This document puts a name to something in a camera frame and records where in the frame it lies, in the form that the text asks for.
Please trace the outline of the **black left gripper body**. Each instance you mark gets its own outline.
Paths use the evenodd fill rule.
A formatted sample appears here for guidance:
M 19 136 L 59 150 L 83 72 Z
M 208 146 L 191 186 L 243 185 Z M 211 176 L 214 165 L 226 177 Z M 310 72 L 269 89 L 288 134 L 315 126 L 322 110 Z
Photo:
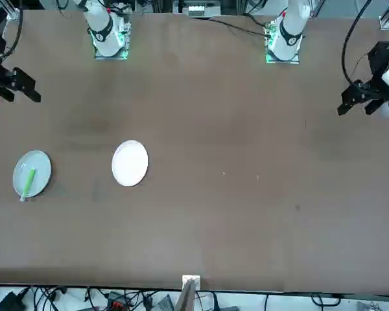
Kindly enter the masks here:
M 356 81 L 356 85 L 365 90 L 365 94 L 389 95 L 389 86 L 382 75 L 389 64 L 389 41 L 379 41 L 368 53 L 368 61 L 372 77 L 367 82 Z

